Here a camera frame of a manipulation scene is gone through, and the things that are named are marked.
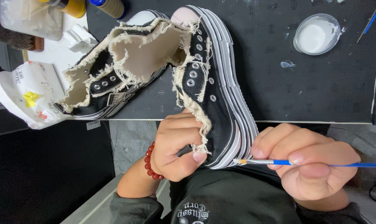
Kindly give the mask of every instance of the sleeve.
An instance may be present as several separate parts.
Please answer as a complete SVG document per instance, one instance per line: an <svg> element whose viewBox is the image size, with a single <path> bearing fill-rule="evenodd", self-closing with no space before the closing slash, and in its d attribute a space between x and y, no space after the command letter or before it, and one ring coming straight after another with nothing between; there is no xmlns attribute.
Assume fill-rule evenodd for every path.
<svg viewBox="0 0 376 224"><path fill-rule="evenodd" d="M296 204L296 212L302 223L311 224L367 224L360 215L360 207L357 203L351 202L342 210L332 212L314 211Z"/></svg>
<svg viewBox="0 0 376 224"><path fill-rule="evenodd" d="M149 224L161 220L163 206L154 196L144 198L122 198L115 193L110 204L111 223Z"/></svg>

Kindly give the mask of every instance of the yellow sticker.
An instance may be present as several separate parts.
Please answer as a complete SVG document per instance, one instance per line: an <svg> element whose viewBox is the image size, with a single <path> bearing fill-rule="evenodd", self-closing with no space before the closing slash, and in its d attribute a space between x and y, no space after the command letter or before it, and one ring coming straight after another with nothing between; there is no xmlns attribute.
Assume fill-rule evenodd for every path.
<svg viewBox="0 0 376 224"><path fill-rule="evenodd" d="M26 100L26 107L34 107L40 95L29 91L23 95L23 98Z"/></svg>

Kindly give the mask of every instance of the plastic bag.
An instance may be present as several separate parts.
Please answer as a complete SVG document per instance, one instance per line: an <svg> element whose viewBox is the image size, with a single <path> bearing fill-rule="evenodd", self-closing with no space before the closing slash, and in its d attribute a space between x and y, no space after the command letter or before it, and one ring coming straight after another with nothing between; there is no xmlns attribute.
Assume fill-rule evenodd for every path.
<svg viewBox="0 0 376 224"><path fill-rule="evenodd" d="M32 129L72 119L53 105L64 96L52 64L28 61L12 72L0 72L0 102Z"/></svg>

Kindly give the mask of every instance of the blue bottle cap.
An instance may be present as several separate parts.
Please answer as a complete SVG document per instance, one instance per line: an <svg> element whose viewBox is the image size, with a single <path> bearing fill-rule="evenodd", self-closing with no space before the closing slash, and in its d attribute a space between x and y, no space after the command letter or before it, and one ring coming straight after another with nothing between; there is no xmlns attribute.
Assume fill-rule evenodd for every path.
<svg viewBox="0 0 376 224"><path fill-rule="evenodd" d="M95 6L101 6L106 2L106 0L90 0L90 2Z"/></svg>

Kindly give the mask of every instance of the person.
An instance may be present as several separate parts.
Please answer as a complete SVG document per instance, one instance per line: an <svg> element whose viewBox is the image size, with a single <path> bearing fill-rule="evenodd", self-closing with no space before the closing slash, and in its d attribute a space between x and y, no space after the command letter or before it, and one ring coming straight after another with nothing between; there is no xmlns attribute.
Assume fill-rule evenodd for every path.
<svg viewBox="0 0 376 224"><path fill-rule="evenodd" d="M110 209L113 223L366 223L342 188L360 162L347 143L291 124L268 127L251 147L255 159L288 159L295 166L244 165L214 170L207 155L176 153L200 144L201 123L185 109L161 121L151 169L170 180L171 212L155 192L160 180L147 175L144 158L123 175Z"/></svg>

